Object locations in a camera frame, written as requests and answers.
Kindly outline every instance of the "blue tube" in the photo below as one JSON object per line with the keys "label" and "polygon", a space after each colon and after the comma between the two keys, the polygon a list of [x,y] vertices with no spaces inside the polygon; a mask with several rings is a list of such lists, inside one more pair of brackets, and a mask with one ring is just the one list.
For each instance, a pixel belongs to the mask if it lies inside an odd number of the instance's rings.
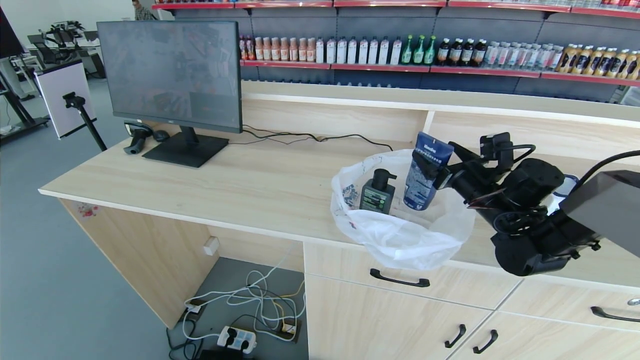
{"label": "blue tube", "polygon": [[[442,168],[447,166],[453,153],[453,146],[421,131],[415,142],[415,150],[425,159]],[[425,210],[436,195],[436,189],[433,188],[434,180],[425,178],[415,160],[412,161],[409,174],[406,176],[404,204],[417,211]]]}

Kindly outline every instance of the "white plastic bag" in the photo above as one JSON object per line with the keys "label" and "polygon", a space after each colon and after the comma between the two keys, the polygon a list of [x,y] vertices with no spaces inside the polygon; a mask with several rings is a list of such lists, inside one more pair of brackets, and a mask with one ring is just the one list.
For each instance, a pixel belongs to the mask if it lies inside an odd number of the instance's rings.
{"label": "white plastic bag", "polygon": [[[431,270],[451,259],[468,240],[476,214],[453,189],[439,190],[427,210],[406,206],[404,184],[411,161],[408,149],[370,156],[342,168],[331,181],[331,211],[338,228],[382,265]],[[362,186],[377,168],[397,175],[389,180],[396,188],[389,215],[358,209]]]}

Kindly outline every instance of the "power strip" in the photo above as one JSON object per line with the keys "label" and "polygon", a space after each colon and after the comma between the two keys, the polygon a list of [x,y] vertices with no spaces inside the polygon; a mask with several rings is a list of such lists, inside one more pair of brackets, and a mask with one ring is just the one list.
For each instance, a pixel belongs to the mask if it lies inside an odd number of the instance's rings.
{"label": "power strip", "polygon": [[[229,326],[225,326],[224,329],[222,329],[222,331],[220,332],[220,336],[218,336],[219,347],[225,347],[225,344],[227,343],[227,339],[229,339],[229,333],[228,333],[229,329],[230,329]],[[231,345],[227,346],[227,348],[232,348],[234,350],[241,350],[242,343],[246,340],[249,342],[249,347],[244,349],[243,353],[251,354],[251,351],[254,350],[256,345],[258,345],[255,341],[255,333],[251,331],[238,329],[237,327],[231,327],[231,329],[236,330],[237,335],[234,338],[234,342]]]}

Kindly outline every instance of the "green bottle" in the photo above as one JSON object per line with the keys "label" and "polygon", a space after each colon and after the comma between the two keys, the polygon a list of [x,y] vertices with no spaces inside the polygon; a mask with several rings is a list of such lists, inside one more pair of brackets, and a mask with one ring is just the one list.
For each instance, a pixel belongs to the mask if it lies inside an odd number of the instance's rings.
{"label": "green bottle", "polygon": [[431,65],[433,64],[433,58],[436,56],[436,36],[432,35],[431,40],[429,41],[429,46],[427,46],[427,51],[424,53],[424,64]]}
{"label": "green bottle", "polygon": [[420,65],[422,64],[422,59],[424,59],[424,35],[420,35],[418,46],[413,52],[413,63]]}
{"label": "green bottle", "polygon": [[405,64],[405,65],[411,63],[411,55],[412,55],[412,52],[413,52],[411,50],[411,40],[412,39],[413,39],[413,35],[409,35],[409,37],[407,38],[407,41],[406,41],[406,47],[402,51],[402,57],[400,58],[400,62]]}

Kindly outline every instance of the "person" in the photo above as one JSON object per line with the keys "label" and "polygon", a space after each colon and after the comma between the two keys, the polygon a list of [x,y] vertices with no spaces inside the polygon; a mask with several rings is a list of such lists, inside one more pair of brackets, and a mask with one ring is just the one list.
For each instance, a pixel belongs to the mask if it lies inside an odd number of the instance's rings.
{"label": "person", "polygon": [[157,20],[154,14],[142,6],[138,0],[132,0],[132,3],[136,9],[136,20]]}

